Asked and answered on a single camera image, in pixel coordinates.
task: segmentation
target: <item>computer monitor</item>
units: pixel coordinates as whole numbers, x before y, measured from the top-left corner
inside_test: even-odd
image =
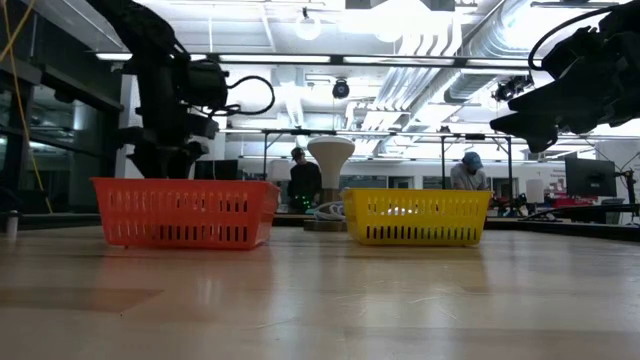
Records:
[[[611,161],[565,159],[567,195],[617,196],[616,168]]]
[[[216,180],[238,180],[238,160],[213,162]]]
[[[196,161],[194,179],[238,180],[238,160]]]

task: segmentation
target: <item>shirt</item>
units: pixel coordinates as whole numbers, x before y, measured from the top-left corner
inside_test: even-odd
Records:
[[[322,174],[318,165],[307,162],[291,168],[291,181],[287,188],[287,195],[290,198],[302,195],[313,197],[320,191],[322,191]]]
[[[451,169],[451,184],[456,190],[488,190],[487,175],[482,170],[470,174],[460,163]]]

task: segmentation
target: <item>table surface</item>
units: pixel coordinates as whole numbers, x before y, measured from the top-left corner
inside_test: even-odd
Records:
[[[639,260],[634,243],[504,231],[476,248],[376,248],[275,228],[251,252],[22,232],[0,240],[0,349],[11,360],[637,360]]]

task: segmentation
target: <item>dark jacket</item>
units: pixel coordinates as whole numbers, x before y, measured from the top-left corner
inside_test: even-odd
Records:
[[[307,162],[304,165],[296,165],[291,168],[291,181],[287,188],[290,198],[295,196],[313,197],[322,191],[322,174],[320,167]]]

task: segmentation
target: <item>lamp shade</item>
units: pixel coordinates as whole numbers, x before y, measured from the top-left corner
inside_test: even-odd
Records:
[[[322,136],[310,140],[308,149],[322,171],[322,188],[338,189],[342,166],[356,149],[353,141],[341,137]]]
[[[271,160],[267,168],[267,181],[291,180],[291,163],[288,160]]]

